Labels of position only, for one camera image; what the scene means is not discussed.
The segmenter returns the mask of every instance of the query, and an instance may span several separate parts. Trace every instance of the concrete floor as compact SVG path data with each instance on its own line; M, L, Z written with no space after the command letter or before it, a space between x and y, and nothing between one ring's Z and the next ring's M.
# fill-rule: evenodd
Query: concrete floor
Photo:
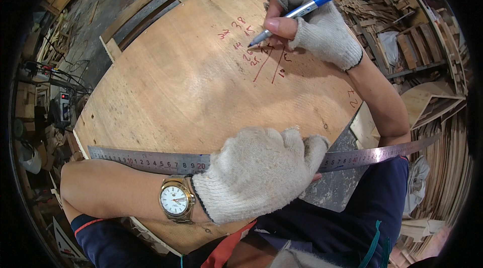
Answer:
M121 11L135 0L99 0L95 17L92 23L88 24L95 1L78 0L70 8L68 19L74 22L74 28L73 40L66 59L74 63L74 66L66 62L60 65L60 69L81 77L82 83L88 88L95 88L111 66L111 60L100 43L99 35L118 17ZM147 5L122 27L114 39L120 42L140 20L164 1L166 0L154 0ZM152 23L177 4L178 1L160 12ZM56 91L52 90L51 94L54 96ZM330 151L354 149L356 149L355 139L347 127ZM307 188L302 198L317 206L342 211L364 171L365 168L359 168L324 174L321 180Z

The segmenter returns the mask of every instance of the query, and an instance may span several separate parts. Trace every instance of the green round object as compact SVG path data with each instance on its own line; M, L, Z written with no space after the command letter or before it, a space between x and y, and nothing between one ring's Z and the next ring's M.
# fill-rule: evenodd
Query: green round object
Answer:
M18 119L18 118L15 118L14 120L14 136L15 138L17 139L20 139L23 137L23 135L25 134L26 132L26 128L24 126L24 123Z

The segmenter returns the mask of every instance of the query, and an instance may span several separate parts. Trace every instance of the blue marker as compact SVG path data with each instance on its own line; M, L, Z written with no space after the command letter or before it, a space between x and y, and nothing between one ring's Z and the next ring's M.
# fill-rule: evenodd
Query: blue marker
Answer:
M317 9L318 7L329 3L331 0L311 0L310 2L307 2L303 4L302 6L288 12L284 17L291 17L291 18L296 18L299 16L304 16L305 14ZM269 30L265 30L262 33L258 34L253 41L248 45L248 47L251 47L253 45L256 45L257 43L263 42L265 39L269 38L272 36L272 33Z

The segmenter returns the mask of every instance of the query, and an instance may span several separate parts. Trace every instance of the knit glove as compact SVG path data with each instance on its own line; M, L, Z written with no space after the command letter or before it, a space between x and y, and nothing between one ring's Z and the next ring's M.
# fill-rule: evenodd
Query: knit glove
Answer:
M327 138L302 140L296 128L246 127L210 157L210 168L192 178L203 209L216 224L270 213L310 184L329 147Z
M285 13L308 1L277 0ZM334 63L343 71L358 65L362 60L362 48L350 35L333 2L313 10L303 18L298 17L297 21L299 26L295 38L288 42L290 48L305 48L320 60Z

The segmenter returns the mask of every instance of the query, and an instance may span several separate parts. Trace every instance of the shirt sleeve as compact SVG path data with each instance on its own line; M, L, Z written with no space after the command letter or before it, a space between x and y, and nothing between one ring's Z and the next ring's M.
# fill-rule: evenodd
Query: shirt sleeve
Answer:
M174 267L120 223L85 214L70 224L86 257L96 268Z

